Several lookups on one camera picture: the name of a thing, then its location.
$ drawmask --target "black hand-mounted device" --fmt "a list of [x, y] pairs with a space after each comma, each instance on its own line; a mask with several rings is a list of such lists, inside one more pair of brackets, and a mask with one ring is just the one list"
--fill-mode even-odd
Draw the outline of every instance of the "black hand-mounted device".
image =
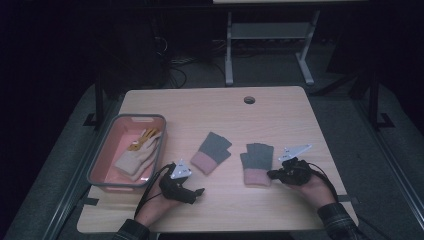
[[183, 203], [193, 204], [196, 201], [197, 197], [201, 196], [205, 191], [204, 188], [197, 189], [196, 191], [185, 189], [182, 184], [191, 175], [190, 169], [187, 168], [187, 166], [182, 160], [178, 164], [170, 163], [155, 173], [152, 180], [147, 185], [146, 190], [144, 191], [144, 194], [140, 199], [140, 202], [138, 203], [134, 217], [138, 214], [141, 207], [143, 207], [143, 205], [147, 201], [157, 196], [156, 195], [147, 198], [156, 180], [159, 178], [159, 176], [165, 169], [168, 169], [168, 171], [164, 174], [164, 176], [159, 182], [159, 187], [162, 190], [161, 194], [165, 198], [174, 199]]
[[[267, 175], [272, 180], [279, 179], [282, 183], [289, 185], [301, 186], [311, 179], [312, 174], [321, 178], [324, 183], [329, 187], [334, 199], [338, 202], [338, 196], [336, 189], [328, 179], [327, 175], [317, 165], [308, 163], [305, 160], [299, 160], [296, 155], [306, 151], [311, 146], [299, 146], [292, 149], [285, 149], [285, 155], [281, 156], [279, 160], [282, 160], [282, 167], [278, 170], [270, 170]], [[321, 172], [313, 170], [310, 166], [318, 168]]]

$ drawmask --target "gray and pink glove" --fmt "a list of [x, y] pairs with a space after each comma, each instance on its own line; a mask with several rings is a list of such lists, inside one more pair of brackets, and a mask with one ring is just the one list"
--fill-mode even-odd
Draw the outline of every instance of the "gray and pink glove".
[[226, 138], [209, 132], [190, 162], [204, 174], [208, 175], [225, 159], [231, 156], [231, 153], [227, 150], [231, 145], [232, 143]]
[[262, 143], [247, 144], [247, 153], [240, 154], [244, 184], [271, 186], [267, 172], [272, 168], [274, 147]]

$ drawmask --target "table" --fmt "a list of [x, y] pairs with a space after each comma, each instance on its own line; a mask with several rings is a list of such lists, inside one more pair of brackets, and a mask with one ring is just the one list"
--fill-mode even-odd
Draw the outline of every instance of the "table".
[[[246, 104], [245, 97], [255, 99]], [[161, 114], [168, 138], [161, 164], [184, 159], [193, 171], [184, 187], [206, 188], [193, 204], [174, 209], [151, 226], [153, 232], [293, 231], [322, 228], [315, 211], [279, 181], [271, 187], [243, 183], [240, 153], [248, 143], [275, 148], [273, 169], [284, 147], [312, 144], [302, 159], [321, 167], [339, 195], [346, 195], [308, 98], [301, 87], [249, 87], [129, 91], [120, 113]], [[232, 142], [231, 157], [205, 176], [189, 160], [212, 131]], [[132, 218], [140, 194], [106, 193], [92, 186], [77, 228], [83, 233], [115, 232]], [[342, 203], [357, 223], [350, 202]]]

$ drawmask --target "plastic bin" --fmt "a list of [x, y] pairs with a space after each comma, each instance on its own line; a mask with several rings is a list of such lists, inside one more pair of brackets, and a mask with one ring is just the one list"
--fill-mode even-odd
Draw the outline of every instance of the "plastic bin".
[[[152, 164], [142, 175], [133, 181], [125, 176], [115, 162], [127, 147], [140, 137], [144, 129], [157, 128], [162, 132]], [[134, 191], [144, 187], [155, 173], [156, 165], [161, 161], [161, 155], [166, 141], [166, 120], [161, 115], [154, 114], [120, 114], [117, 115], [107, 129], [105, 137], [97, 150], [93, 163], [87, 174], [88, 181], [105, 191]]]

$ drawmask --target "pink glove cuff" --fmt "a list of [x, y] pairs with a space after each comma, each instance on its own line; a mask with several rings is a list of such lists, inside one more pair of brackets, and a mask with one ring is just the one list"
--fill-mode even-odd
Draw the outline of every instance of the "pink glove cuff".
[[196, 166], [206, 175], [211, 173], [218, 166], [215, 160], [202, 152], [196, 152], [190, 163]]
[[246, 168], [244, 169], [244, 184], [269, 187], [271, 179], [266, 173], [267, 170]]

